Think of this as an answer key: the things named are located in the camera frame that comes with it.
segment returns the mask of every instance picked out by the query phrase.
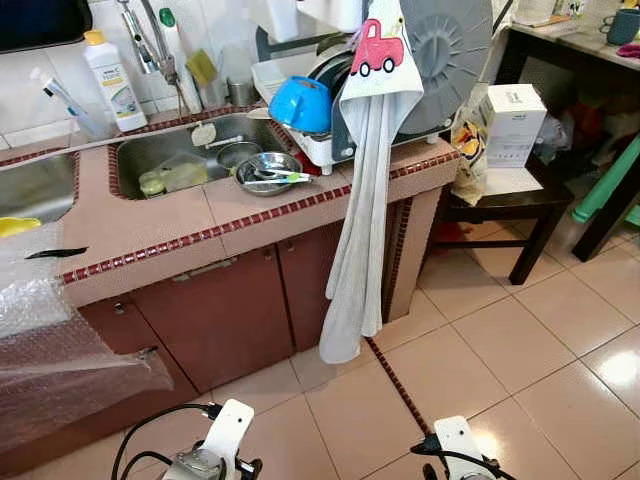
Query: blue bowl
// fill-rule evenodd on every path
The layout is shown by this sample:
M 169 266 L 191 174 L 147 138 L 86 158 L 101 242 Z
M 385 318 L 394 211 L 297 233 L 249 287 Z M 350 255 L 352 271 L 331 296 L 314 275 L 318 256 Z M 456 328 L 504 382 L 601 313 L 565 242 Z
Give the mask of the blue bowl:
M 307 77 L 284 82 L 269 105 L 271 118 L 295 130 L 321 134 L 331 130 L 331 94 L 326 85 Z

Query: steel bowl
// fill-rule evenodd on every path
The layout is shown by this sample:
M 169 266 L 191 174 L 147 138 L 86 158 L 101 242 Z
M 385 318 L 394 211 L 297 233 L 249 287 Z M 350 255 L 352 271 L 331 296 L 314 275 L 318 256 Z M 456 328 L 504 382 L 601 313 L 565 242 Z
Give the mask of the steel bowl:
M 216 159 L 218 165 L 231 170 L 240 165 L 245 160 L 248 160 L 256 153 L 262 152 L 260 145 L 253 142 L 235 142 L 225 145 L 220 149 Z
M 244 182 L 265 180 L 264 170 L 288 170 L 291 173 L 302 173 L 302 164 L 291 155 L 281 152 L 263 152 L 251 156 L 235 170 L 233 178 L 243 190 L 259 197 L 272 197 L 283 193 L 294 184 L 245 185 Z

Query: beige tiled floor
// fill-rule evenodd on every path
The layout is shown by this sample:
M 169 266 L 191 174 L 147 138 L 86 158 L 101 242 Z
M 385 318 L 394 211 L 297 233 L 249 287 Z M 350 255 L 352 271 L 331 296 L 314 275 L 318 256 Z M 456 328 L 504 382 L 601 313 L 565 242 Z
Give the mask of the beige tiled floor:
M 474 239 L 530 228 L 465 227 Z M 620 232 L 581 264 L 564 240 L 574 228 L 565 219 L 518 288 L 505 281 L 513 249 L 433 256 L 409 315 L 376 341 L 428 423 L 467 416 L 485 454 L 519 480 L 640 480 L 640 235 Z M 425 459 L 408 453 L 420 430 L 365 342 L 347 365 L 311 349 L 200 400 L 229 397 L 256 408 L 240 454 L 263 459 L 265 480 L 422 478 Z M 140 431 L 127 457 L 175 454 L 208 426 L 192 412 L 168 417 Z M 21 480 L 106 479 L 122 437 Z M 162 471 L 147 463 L 131 478 Z

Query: bubble wrap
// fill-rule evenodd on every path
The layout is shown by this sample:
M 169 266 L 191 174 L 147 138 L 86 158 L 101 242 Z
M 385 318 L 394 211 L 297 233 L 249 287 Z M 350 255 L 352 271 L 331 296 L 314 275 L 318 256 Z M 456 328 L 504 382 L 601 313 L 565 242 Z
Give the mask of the bubble wrap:
M 117 355 L 65 298 L 55 225 L 0 241 L 0 452 L 173 383 L 155 352 Z

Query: faucet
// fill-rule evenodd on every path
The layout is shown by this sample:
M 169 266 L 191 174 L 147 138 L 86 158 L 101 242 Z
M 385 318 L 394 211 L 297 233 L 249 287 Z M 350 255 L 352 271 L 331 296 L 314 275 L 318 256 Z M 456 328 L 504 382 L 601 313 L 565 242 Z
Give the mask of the faucet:
M 138 63 L 142 69 L 142 73 L 147 74 L 159 70 L 167 84 L 175 87 L 178 94 L 178 115 L 180 116 L 180 119 L 182 119 L 181 104 L 184 103 L 187 110 L 189 107 L 184 100 L 182 89 L 180 88 L 180 77 L 176 71 L 175 59 L 167 48 L 167 42 L 160 30 L 160 25 L 158 24 L 158 20 L 153 12 L 153 8 L 151 7 L 149 0 L 140 0 L 140 3 L 149 18 L 149 23 L 153 30 L 153 36 L 155 37 L 156 45 L 158 46 L 157 53 L 140 27 L 140 22 L 138 22 L 135 12 L 129 9 L 129 0 L 118 0 L 118 3 L 122 5 L 122 18 L 127 26 L 129 35 L 131 36 L 131 41 L 133 42 L 134 50 L 138 56 Z

